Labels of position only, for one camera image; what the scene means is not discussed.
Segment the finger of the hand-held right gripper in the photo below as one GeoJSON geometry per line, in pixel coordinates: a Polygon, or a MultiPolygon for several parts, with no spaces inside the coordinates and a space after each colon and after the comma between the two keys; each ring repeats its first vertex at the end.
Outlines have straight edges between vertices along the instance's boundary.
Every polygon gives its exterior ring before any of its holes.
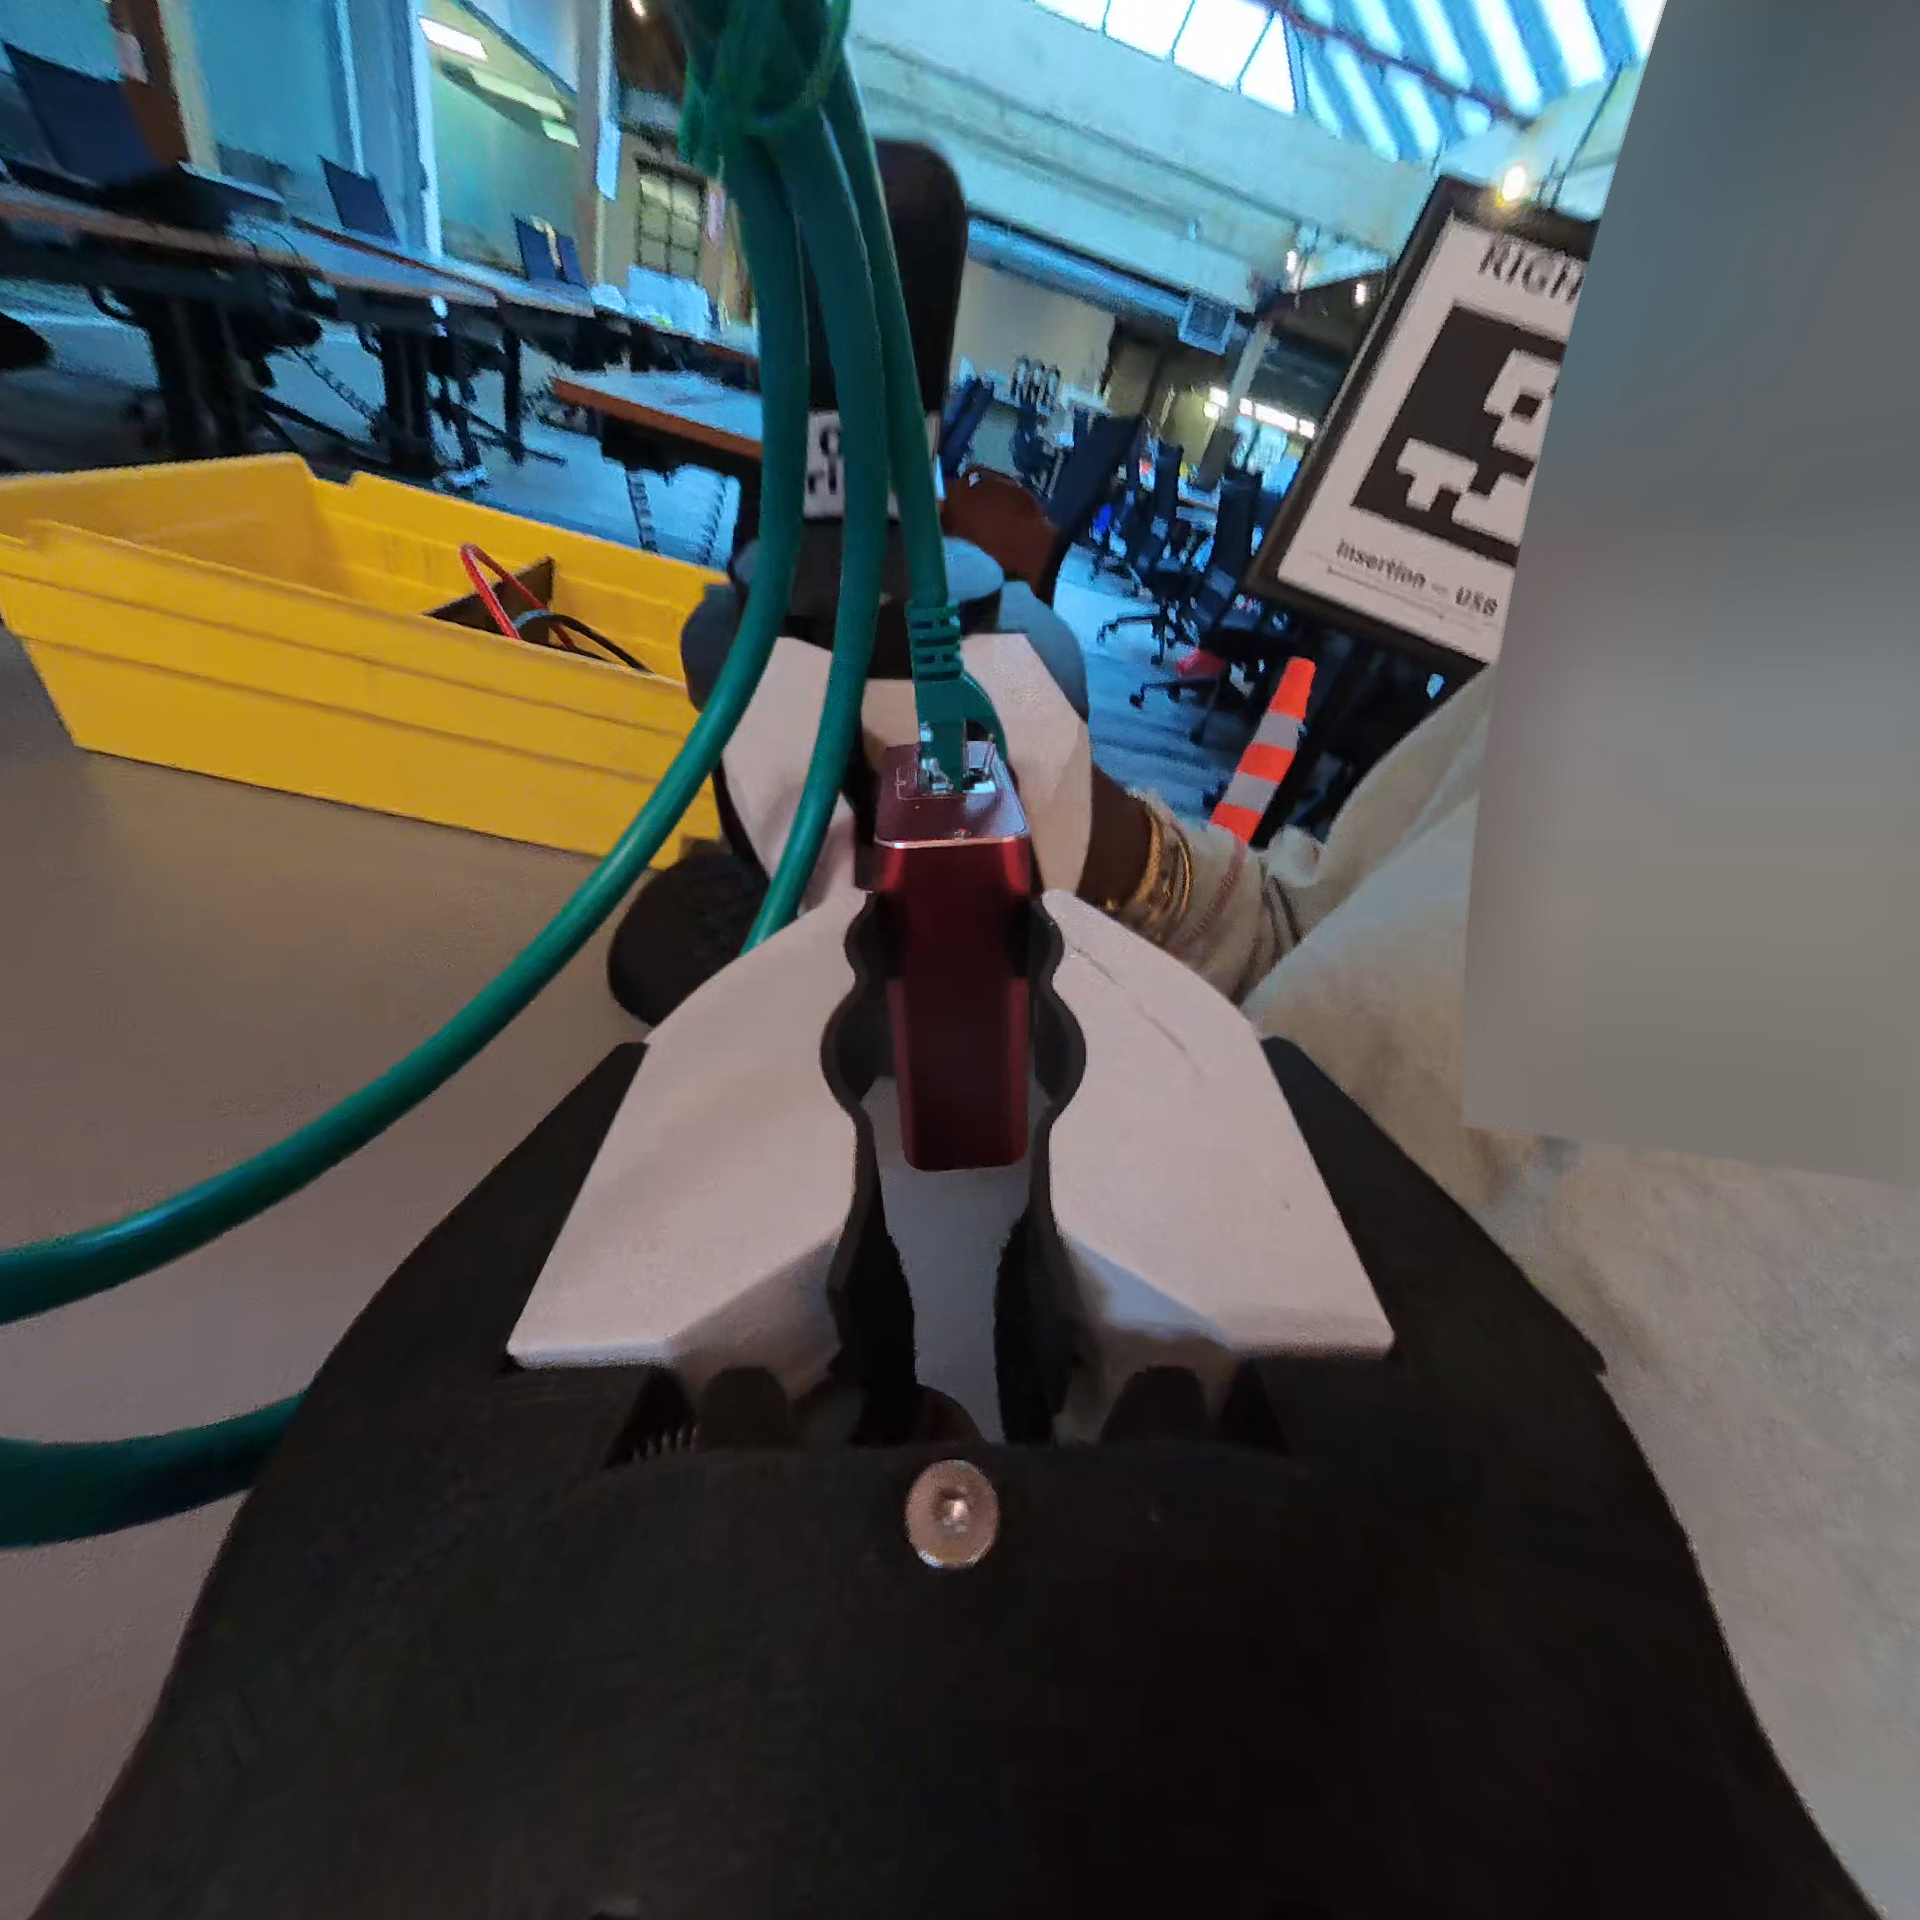
{"type": "MultiPolygon", "coordinates": [[[[828,679],[827,648],[781,636],[717,771],[724,841],[764,881],[773,881],[797,825],[828,679]]],[[[865,738],[856,736],[800,916],[858,888],[860,829],[853,792],[856,777],[870,771],[865,738]]]]}
{"type": "Polygon", "coordinates": [[[1075,897],[1092,849],[1092,736],[1027,634],[972,634],[963,656],[995,706],[1044,894],[1075,897]]]}

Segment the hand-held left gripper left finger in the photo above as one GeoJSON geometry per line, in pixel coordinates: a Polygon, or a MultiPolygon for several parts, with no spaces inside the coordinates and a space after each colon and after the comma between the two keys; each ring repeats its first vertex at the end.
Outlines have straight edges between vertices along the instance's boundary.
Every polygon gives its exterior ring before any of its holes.
{"type": "Polygon", "coordinates": [[[509,1337],[521,1370],[659,1367],[705,1395],[758,1369],[792,1399],[828,1381],[856,1124],[823,1060],[865,908],[814,906],[653,1031],[509,1337]]]}

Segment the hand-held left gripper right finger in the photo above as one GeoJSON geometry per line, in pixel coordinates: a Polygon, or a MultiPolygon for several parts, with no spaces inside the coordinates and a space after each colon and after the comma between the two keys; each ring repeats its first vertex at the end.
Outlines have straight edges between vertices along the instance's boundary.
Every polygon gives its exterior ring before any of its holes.
{"type": "Polygon", "coordinates": [[[1092,904],[1043,898],[1075,1081],[1048,1117],[1069,1393],[1384,1359],[1394,1333],[1251,1020],[1092,904]]]}

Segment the red ethernet splitter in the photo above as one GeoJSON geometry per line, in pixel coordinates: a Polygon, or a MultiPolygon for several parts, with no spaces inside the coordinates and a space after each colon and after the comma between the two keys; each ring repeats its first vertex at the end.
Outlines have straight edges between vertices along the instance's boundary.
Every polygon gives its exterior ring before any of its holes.
{"type": "Polygon", "coordinates": [[[1029,1149],[1031,923],[1038,862],[1016,781],[987,738],[945,785],[917,746],[877,759],[868,883],[901,1140],[924,1174],[1029,1149]]]}

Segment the yellow plastic bin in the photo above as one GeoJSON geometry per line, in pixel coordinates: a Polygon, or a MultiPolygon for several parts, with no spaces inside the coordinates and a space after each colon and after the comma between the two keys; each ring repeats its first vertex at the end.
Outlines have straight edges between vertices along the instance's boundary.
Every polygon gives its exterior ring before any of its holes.
{"type": "Polygon", "coordinates": [[[2,484],[5,626],[77,746],[553,852],[608,855],[679,756],[724,580],[296,454],[2,484]],[[429,619],[467,547],[555,559],[555,616],[429,619]]]}

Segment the person's right forearm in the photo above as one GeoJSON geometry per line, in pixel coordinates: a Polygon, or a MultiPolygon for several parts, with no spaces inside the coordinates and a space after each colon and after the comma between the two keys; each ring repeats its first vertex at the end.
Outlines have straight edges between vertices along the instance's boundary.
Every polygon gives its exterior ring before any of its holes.
{"type": "Polygon", "coordinates": [[[1226,829],[1174,823],[1182,850],[1185,904],[1160,949],[1235,1006],[1245,1006],[1307,938],[1328,906],[1328,846],[1284,829],[1252,849],[1226,829]]]}

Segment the wooden top office desk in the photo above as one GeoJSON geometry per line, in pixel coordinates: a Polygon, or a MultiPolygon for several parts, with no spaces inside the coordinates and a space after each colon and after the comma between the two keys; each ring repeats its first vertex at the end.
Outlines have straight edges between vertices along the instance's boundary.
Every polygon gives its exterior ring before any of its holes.
{"type": "Polygon", "coordinates": [[[645,550],[663,554],[651,478],[683,470],[710,477],[717,492],[693,545],[670,556],[730,571],[758,533],[762,490],[762,403],[698,373],[557,373],[549,392],[559,406],[591,420],[602,456],[626,477],[626,492],[645,550]]]}
{"type": "Polygon", "coordinates": [[[601,320],[591,297],[449,272],[303,222],[223,232],[5,180],[5,285],[64,286],[137,331],[170,460],[268,451],[441,492],[561,458],[526,440],[530,344],[563,352],[601,320]]]}

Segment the person's right hand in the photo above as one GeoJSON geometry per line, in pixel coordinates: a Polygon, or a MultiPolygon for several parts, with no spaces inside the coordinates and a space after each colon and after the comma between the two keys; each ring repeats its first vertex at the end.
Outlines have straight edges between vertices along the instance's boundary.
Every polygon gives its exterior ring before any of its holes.
{"type": "Polygon", "coordinates": [[[1077,894],[1117,918],[1158,860],[1160,826],[1151,804],[1101,766],[1092,766],[1089,791],[1089,844],[1077,894]]]}

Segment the orange traffic cone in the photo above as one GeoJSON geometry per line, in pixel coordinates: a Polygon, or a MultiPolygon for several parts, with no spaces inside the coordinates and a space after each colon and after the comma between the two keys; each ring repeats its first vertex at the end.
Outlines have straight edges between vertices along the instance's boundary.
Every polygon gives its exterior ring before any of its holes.
{"type": "Polygon", "coordinates": [[[1208,825],[1232,835],[1241,844],[1263,846],[1271,835],[1269,817],[1277,811],[1283,786],[1300,752],[1316,682],[1316,661],[1293,656],[1283,668],[1256,732],[1246,742],[1219,798],[1210,802],[1208,825]]]}

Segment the row of black office chairs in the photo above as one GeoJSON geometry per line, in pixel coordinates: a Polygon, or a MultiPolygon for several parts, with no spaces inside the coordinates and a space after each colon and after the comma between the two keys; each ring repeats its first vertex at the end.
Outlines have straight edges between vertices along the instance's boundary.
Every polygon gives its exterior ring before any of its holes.
{"type": "MultiPolygon", "coordinates": [[[[1080,722],[1092,719],[1089,667],[1078,632],[1054,600],[1071,553],[1092,542],[1096,515],[1136,472],[1144,443],[1140,415],[1102,415],[1077,433],[1046,492],[979,465],[946,482],[946,533],[982,550],[1005,574],[990,632],[1025,636],[1080,722]]],[[[1208,545],[1201,545],[1178,506],[1180,451],[1163,443],[1149,484],[1134,490],[1120,517],[1120,569],[1155,599],[1147,623],[1163,638],[1188,630],[1204,636],[1235,606],[1261,490],[1248,477],[1223,490],[1208,545]]]]}

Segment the black bin divider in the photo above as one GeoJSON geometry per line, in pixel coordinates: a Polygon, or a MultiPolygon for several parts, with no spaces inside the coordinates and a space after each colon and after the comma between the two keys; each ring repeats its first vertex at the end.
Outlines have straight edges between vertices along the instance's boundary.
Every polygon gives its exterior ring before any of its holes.
{"type": "Polygon", "coordinates": [[[431,609],[429,619],[472,632],[524,638],[559,613],[559,565],[553,556],[509,569],[484,549],[468,545],[461,550],[461,567],[467,593],[431,609]]]}

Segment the fiducial marker sign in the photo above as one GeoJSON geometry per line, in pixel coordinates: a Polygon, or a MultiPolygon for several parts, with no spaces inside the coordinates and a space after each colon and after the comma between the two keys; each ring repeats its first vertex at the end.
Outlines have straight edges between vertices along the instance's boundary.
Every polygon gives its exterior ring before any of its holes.
{"type": "Polygon", "coordinates": [[[1467,673],[1501,659],[1599,232],[1474,183],[1435,184],[1246,594],[1467,673]]]}

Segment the person's beige sweatshirt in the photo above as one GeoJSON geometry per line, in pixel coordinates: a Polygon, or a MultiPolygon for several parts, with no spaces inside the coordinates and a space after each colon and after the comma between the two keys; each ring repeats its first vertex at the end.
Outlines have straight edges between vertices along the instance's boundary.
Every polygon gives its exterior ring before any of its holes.
{"type": "Polygon", "coordinates": [[[1252,986],[1605,1360],[1794,1788],[1885,1917],[1916,1917],[1916,1193],[1464,1117],[1470,878],[1492,668],[1371,773],[1267,892],[1252,986]]]}

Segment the blue office chair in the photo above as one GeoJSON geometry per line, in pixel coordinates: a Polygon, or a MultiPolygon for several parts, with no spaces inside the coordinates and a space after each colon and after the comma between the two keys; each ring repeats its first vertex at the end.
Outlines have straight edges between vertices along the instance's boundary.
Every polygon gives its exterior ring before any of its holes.
{"type": "Polygon", "coordinates": [[[343,234],[373,248],[405,252],[405,238],[377,179],[330,157],[321,160],[321,170],[343,234]]]}

